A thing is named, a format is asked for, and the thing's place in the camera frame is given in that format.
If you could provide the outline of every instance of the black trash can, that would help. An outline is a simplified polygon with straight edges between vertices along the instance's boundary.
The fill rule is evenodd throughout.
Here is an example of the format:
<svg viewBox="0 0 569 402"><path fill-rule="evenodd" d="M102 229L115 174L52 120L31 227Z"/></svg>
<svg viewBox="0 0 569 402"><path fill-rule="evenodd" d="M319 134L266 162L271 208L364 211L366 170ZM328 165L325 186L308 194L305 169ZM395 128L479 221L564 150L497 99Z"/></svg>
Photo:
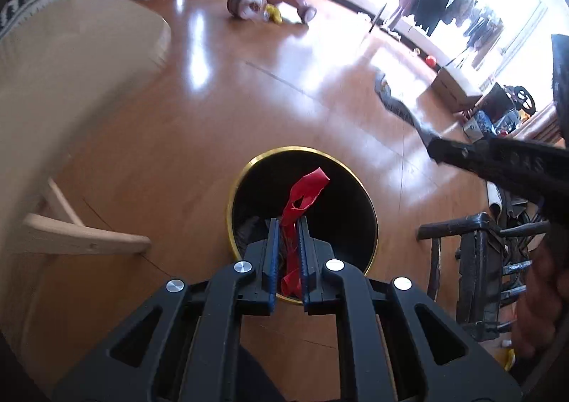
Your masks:
<svg viewBox="0 0 569 402"><path fill-rule="evenodd" d="M253 158L241 172L227 207L229 241L237 260L249 243L267 238L268 220L280 217L292 185L319 167L330 182L305 213L310 235L330 243L336 258L367 273L378 240L372 201L348 167L306 147L270 150ZM295 298L279 297L301 303Z"/></svg>

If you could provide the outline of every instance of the red balloon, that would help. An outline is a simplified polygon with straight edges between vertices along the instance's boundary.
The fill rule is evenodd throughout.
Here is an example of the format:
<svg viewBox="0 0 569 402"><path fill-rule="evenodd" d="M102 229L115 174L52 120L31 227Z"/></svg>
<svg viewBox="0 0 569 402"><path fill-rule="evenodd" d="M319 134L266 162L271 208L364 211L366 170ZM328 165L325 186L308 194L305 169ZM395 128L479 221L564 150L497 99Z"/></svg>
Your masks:
<svg viewBox="0 0 569 402"><path fill-rule="evenodd" d="M434 68L436 67L436 58L434 58L432 55L429 55L427 58L425 58L425 63L429 68Z"/></svg>

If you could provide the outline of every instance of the finger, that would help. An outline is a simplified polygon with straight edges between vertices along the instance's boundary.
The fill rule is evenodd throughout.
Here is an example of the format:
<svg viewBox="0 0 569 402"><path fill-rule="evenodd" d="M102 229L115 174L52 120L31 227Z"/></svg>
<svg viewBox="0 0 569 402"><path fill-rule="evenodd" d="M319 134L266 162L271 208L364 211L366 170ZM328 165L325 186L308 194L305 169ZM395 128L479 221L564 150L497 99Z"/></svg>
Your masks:
<svg viewBox="0 0 569 402"><path fill-rule="evenodd" d="M527 304L527 298L523 295L516 307L516 320L524 338L536 349L545 347L555 335L553 322L535 316Z"/></svg>
<svg viewBox="0 0 569 402"><path fill-rule="evenodd" d="M551 280L555 273L555 262L553 256L551 256L551 251L547 247L545 239L539 243L537 248L536 257L531 265L532 268L536 269L537 274L545 281Z"/></svg>
<svg viewBox="0 0 569 402"><path fill-rule="evenodd" d="M526 277L526 302L533 315L554 323L561 314L563 303L554 286L545 283L530 269Z"/></svg>
<svg viewBox="0 0 569 402"><path fill-rule="evenodd" d="M559 275L557 291L564 300L569 301L569 270L565 270Z"/></svg>
<svg viewBox="0 0 569 402"><path fill-rule="evenodd" d="M531 359L536 353L536 348L521 333L518 322L514 322L511 329L511 344L514 346L514 350L516 350L516 355L524 359Z"/></svg>

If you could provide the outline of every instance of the silver screw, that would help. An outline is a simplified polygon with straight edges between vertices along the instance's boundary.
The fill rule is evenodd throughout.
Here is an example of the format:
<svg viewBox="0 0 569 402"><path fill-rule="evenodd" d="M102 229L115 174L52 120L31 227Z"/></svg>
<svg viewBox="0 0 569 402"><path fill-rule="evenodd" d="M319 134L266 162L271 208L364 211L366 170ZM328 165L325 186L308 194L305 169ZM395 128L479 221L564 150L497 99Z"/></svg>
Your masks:
<svg viewBox="0 0 569 402"><path fill-rule="evenodd" d="M247 273L248 271L250 271L252 269L252 265L251 265L251 263L248 263L247 261L239 261L238 263L235 263L233 268L236 272Z"/></svg>
<svg viewBox="0 0 569 402"><path fill-rule="evenodd" d="M331 259L326 261L326 268L334 272L338 272L344 268L344 263L339 259Z"/></svg>
<svg viewBox="0 0 569 402"><path fill-rule="evenodd" d="M166 289L170 293L177 293L178 291L182 291L184 289L184 282L182 280L170 280L166 283Z"/></svg>
<svg viewBox="0 0 569 402"><path fill-rule="evenodd" d="M413 285L411 283L411 280L409 280L407 277L397 277L395 280L393 280L393 284L398 290L402 291L407 291Z"/></svg>

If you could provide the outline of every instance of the red ribbon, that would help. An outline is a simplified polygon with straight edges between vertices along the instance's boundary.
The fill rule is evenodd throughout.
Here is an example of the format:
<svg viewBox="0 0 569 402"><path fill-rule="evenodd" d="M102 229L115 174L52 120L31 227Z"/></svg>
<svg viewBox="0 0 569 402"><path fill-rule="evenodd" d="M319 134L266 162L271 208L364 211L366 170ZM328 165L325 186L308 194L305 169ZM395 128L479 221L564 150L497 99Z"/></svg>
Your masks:
<svg viewBox="0 0 569 402"><path fill-rule="evenodd" d="M322 189L328 185L330 179L324 171L316 171L302 177L290 189L288 203L284 207L281 217L281 230L286 247L286 275L281 279L281 292L285 296L302 297L301 262L298 259L298 240L295 222L316 201ZM295 202L302 200L299 207Z"/></svg>

